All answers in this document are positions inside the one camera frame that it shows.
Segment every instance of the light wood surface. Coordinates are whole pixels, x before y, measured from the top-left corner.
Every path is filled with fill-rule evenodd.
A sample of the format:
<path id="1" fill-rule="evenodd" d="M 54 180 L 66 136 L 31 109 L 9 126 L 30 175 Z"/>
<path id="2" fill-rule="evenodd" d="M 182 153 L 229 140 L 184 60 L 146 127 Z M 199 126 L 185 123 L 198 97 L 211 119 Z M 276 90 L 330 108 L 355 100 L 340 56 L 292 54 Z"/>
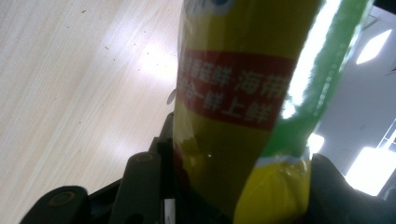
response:
<path id="1" fill-rule="evenodd" d="M 149 148 L 173 110 L 181 2 L 0 1 L 0 223 Z"/>

